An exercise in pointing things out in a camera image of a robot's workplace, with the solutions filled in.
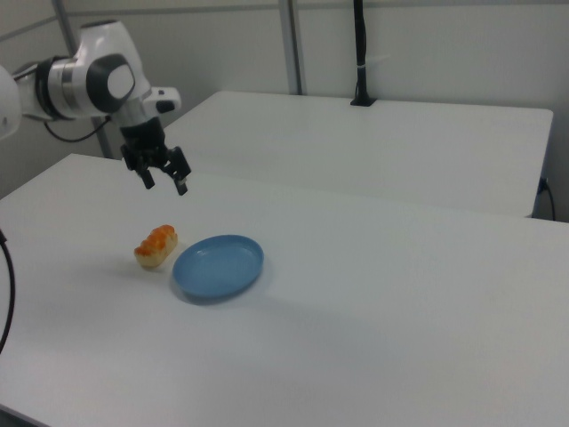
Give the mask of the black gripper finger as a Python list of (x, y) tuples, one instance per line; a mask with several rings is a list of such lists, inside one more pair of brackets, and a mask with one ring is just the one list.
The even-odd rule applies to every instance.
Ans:
[(152, 189), (155, 186), (155, 181), (149, 171), (148, 164), (142, 162), (138, 163), (136, 166), (136, 173), (142, 179), (142, 182), (146, 189)]
[(161, 170), (172, 178), (180, 196), (188, 192), (187, 178), (191, 174), (191, 168), (180, 147), (166, 151), (166, 162)]

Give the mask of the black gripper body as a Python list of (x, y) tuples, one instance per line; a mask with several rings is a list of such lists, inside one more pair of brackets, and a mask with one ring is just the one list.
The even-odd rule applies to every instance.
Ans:
[(171, 172), (170, 150), (165, 145), (165, 133), (158, 117), (139, 125), (120, 127), (124, 138), (121, 152), (130, 171), (142, 171), (155, 167)]

